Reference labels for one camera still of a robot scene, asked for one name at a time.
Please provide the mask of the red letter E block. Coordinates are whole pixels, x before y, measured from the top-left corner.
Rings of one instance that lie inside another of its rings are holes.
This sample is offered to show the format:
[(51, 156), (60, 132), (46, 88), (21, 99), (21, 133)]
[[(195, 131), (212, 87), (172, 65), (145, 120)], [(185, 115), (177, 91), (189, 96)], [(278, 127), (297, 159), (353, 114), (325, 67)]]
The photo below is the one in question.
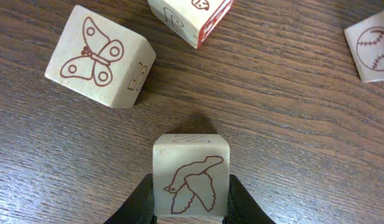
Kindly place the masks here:
[(152, 13), (198, 49), (230, 10), (233, 0), (148, 0)]

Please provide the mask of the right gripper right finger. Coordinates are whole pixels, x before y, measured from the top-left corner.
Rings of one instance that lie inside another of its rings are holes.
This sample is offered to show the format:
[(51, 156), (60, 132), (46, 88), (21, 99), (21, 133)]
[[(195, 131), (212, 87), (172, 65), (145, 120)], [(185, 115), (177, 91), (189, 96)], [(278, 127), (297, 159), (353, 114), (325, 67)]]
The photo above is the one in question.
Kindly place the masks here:
[(233, 174), (230, 174), (227, 206), (223, 224), (276, 224)]

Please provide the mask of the wooden block red side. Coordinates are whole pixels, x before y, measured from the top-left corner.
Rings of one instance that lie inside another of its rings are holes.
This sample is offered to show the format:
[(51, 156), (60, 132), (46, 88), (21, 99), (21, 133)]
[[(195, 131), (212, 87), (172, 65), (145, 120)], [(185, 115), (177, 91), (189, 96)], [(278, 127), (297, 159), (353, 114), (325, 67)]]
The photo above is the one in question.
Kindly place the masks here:
[(344, 30), (362, 82), (384, 81), (384, 11)]

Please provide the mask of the wooden block yellow O side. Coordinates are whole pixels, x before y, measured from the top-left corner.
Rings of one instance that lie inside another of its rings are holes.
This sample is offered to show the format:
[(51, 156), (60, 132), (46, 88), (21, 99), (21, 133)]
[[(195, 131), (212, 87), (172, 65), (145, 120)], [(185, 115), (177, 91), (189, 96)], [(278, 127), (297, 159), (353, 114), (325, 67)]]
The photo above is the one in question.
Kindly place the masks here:
[(145, 37), (76, 5), (45, 77), (111, 108), (131, 108), (155, 59)]

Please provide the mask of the wooden block green side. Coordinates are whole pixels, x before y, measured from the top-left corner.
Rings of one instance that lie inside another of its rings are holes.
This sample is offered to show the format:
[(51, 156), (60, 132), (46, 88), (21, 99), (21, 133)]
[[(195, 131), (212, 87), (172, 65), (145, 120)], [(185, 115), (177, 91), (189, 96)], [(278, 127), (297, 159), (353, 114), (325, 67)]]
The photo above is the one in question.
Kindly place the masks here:
[(224, 217), (230, 146), (219, 134), (163, 134), (152, 148), (154, 213)]

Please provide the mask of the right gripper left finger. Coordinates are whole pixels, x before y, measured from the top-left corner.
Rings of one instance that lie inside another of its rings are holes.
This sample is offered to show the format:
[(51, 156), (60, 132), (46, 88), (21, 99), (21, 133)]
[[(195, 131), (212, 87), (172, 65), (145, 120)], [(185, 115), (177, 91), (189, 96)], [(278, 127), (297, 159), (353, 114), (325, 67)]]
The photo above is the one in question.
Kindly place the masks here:
[(152, 174), (146, 174), (131, 195), (104, 224), (156, 224)]

